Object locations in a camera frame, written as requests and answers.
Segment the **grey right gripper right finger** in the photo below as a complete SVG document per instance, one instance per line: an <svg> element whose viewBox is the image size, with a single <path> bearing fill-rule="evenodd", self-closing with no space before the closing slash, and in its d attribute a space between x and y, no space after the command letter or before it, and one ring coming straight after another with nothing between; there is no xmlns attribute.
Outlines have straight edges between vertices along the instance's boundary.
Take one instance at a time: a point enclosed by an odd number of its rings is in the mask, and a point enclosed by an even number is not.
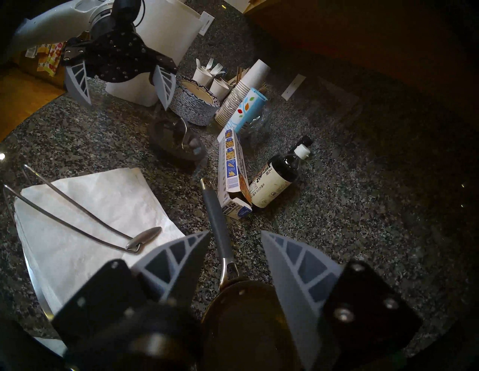
<svg viewBox="0 0 479 371"><path fill-rule="evenodd" d="M319 249L261 231L274 289L305 370L313 370L322 347L318 323L344 270Z"/></svg>

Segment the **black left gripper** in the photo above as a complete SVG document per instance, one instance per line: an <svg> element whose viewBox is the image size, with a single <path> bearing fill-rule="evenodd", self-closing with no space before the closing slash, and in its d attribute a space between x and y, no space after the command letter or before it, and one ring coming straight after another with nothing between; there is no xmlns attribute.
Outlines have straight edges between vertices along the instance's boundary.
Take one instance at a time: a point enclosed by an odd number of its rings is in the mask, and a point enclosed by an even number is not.
<svg viewBox="0 0 479 371"><path fill-rule="evenodd" d="M126 29L87 41L71 38L62 52L62 65L66 90L82 106L92 106L87 77L118 83L142 73L152 74L151 83L165 111L176 89L173 59L147 47L137 33Z"/></svg>

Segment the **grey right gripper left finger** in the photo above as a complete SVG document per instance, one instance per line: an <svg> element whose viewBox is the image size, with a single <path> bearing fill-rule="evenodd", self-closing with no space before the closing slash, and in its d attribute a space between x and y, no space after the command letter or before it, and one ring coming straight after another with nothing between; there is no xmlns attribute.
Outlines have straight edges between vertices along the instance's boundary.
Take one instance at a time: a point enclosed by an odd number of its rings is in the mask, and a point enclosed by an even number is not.
<svg viewBox="0 0 479 371"><path fill-rule="evenodd" d="M147 298L165 303L191 303L210 244L211 234L202 231L163 244L132 267Z"/></svg>

